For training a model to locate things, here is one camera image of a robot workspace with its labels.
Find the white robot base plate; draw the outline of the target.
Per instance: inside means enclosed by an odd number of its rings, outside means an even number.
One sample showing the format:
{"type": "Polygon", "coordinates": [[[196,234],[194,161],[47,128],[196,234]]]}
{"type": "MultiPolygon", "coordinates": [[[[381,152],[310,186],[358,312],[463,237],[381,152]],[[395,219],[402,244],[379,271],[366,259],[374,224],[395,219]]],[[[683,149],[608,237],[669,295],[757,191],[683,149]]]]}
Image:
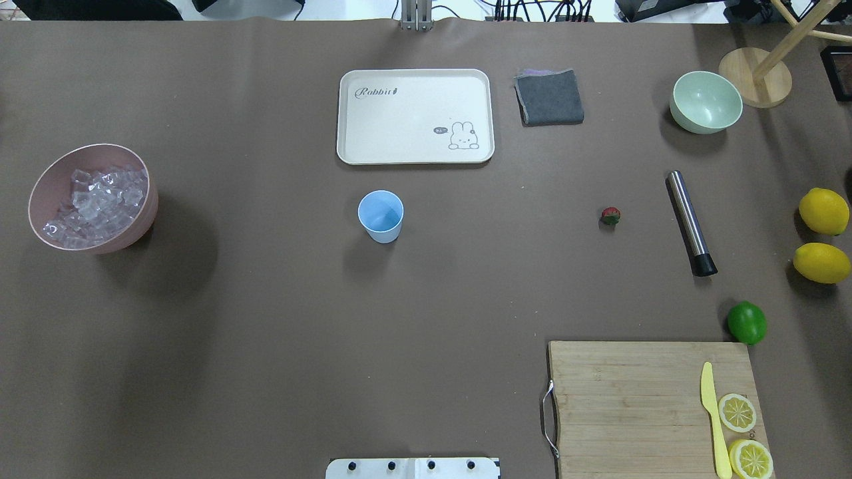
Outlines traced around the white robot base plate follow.
{"type": "Polygon", "coordinates": [[[487,457],[338,458],[325,478],[500,478],[499,460],[487,457]]]}

